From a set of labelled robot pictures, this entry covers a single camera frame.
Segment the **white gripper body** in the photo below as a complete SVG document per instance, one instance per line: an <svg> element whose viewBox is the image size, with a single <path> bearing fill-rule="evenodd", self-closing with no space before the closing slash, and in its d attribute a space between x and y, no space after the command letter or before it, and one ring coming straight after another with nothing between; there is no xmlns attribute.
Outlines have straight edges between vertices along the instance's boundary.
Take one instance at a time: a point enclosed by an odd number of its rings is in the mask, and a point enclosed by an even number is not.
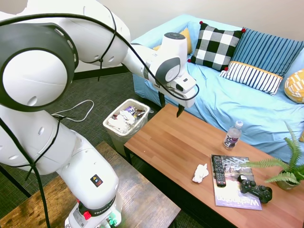
<svg viewBox="0 0 304 228"><path fill-rule="evenodd" d="M195 97L197 96L195 88L192 88L190 91L185 93L171 87L167 87L168 91L166 91L162 86L157 86L156 90L163 93L164 96L173 99L175 102L181 104L185 108L190 108L193 106Z"/></svg>

